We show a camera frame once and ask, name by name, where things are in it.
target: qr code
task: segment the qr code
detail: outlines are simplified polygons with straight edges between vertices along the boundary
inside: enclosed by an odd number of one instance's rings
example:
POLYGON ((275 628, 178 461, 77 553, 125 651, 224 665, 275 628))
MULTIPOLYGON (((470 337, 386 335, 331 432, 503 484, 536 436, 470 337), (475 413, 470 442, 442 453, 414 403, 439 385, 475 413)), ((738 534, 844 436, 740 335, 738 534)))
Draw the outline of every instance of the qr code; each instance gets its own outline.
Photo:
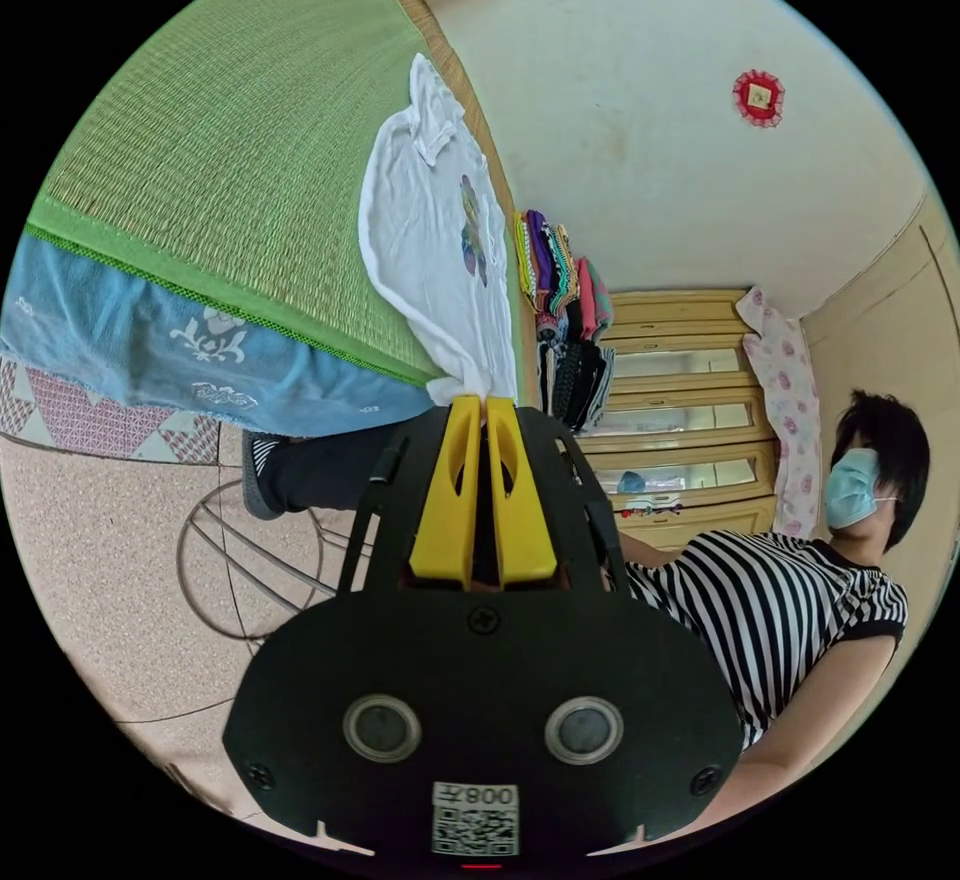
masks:
POLYGON ((433 852, 468 856, 515 856, 517 810, 435 807, 433 852))

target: wire frame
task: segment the wire frame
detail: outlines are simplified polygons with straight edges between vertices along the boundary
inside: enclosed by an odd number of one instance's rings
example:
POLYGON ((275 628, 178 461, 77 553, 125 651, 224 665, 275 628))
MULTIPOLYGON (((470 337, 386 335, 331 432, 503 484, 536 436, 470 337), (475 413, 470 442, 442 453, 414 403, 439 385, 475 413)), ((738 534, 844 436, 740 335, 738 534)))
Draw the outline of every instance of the wire frame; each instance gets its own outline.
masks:
MULTIPOLYGON (((177 563, 177 581, 180 584, 180 591, 183 594, 183 598, 187 603, 187 606, 190 607, 193 611, 194 616, 197 617, 208 629, 212 630, 214 633, 219 634, 222 637, 227 637, 230 640, 237 640, 242 643, 260 643, 265 640, 270 632, 261 633, 261 634, 250 634, 250 633, 235 633, 231 630, 227 630, 222 627, 220 624, 215 623, 210 616, 203 610, 200 602, 195 597, 193 591, 190 588, 190 584, 187 580, 186 570, 185 570, 185 560, 184 560, 184 546, 186 544, 187 535, 189 533, 197 534, 206 544, 217 553, 223 560, 226 561, 228 567, 238 573, 240 576, 244 577, 249 581, 257 590, 263 593, 266 597, 276 603, 278 606, 282 607, 291 617, 296 616, 299 613, 302 613, 310 604, 313 602, 314 597, 317 593, 326 595, 327 597, 335 597, 337 595, 337 590, 335 587, 331 586, 328 583, 324 583, 320 579, 323 572, 324 564, 324 548, 326 546, 335 547, 340 550, 346 550, 347 547, 347 537, 341 533, 337 533, 334 530, 328 530, 323 526, 322 523, 317 519, 316 515, 312 510, 307 510, 306 513, 310 517, 310 521, 313 524, 314 531, 317 536, 317 568, 316 575, 311 576, 309 573, 304 573, 303 570, 298 569, 297 567, 292 566, 287 563, 285 560, 271 553, 269 550, 260 546, 260 544, 251 540, 248 536, 241 531, 237 530, 236 527, 232 526, 226 520, 224 520, 217 511, 210 508, 210 501, 217 499, 225 491, 229 490, 232 487, 239 486, 243 481, 242 480, 233 480, 230 483, 221 484, 219 487, 211 490, 202 500, 200 500, 196 506, 190 511, 187 515, 186 520, 183 522, 183 526, 180 528, 180 535, 177 538, 177 554, 176 554, 176 563, 177 563), (268 563, 272 564, 278 570, 282 571, 288 577, 299 580, 301 583, 306 584, 310 587, 310 593, 307 596, 307 599, 298 606, 295 603, 292 603, 282 594, 278 593, 273 589, 269 584, 266 584, 261 580, 255 573, 245 567, 239 560, 233 557, 229 549, 224 549, 219 543, 217 543, 209 534, 203 530, 200 525, 197 523, 198 517, 204 517, 207 520, 212 521, 217 524, 225 534, 229 534, 230 538, 233 541, 236 541, 240 544, 243 544, 249 550, 252 550, 258 556, 262 557, 268 563)), ((227 537, 224 537, 224 543, 228 544, 229 541, 227 537)), ((366 544, 362 551, 362 555, 369 558, 370 556, 370 545, 366 544)))

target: white t-shirt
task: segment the white t-shirt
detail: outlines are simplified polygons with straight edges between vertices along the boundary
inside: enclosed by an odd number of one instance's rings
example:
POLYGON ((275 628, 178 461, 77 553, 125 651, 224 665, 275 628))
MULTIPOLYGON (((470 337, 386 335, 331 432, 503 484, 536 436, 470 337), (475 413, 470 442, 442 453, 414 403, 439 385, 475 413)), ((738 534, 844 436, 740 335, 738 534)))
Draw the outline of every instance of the white t-shirt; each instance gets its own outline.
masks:
POLYGON ((417 54, 410 106, 385 121, 367 162, 359 236, 374 288, 447 374, 427 384, 439 406, 517 399, 505 226, 463 108, 417 54))

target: white wall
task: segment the white wall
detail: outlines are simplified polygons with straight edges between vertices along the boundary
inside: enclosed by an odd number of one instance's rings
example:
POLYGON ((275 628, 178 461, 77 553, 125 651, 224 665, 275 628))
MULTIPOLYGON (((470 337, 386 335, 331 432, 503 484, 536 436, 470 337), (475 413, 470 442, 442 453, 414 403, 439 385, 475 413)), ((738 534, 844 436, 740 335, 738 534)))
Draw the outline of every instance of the white wall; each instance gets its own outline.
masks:
POLYGON ((759 283, 799 317, 873 261, 924 175, 855 68, 779 0, 426 0, 514 201, 614 290, 759 283), (779 127, 740 118, 767 70, 779 127))

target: screw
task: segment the screw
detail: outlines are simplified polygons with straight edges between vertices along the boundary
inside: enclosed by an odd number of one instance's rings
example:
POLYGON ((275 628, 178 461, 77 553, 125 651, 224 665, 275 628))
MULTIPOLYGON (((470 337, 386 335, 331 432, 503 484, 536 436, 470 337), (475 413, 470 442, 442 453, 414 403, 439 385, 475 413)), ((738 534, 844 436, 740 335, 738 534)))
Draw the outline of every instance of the screw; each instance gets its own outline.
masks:
POLYGON ((690 782, 690 792, 695 797, 702 797, 714 790, 720 782, 719 767, 704 767, 690 782))
POLYGON ((247 767, 247 779, 250 780, 258 790, 273 789, 273 774, 262 763, 251 763, 247 767))
POLYGON ((481 637, 496 633, 500 626, 500 614, 493 607, 474 607, 467 617, 467 626, 481 637))

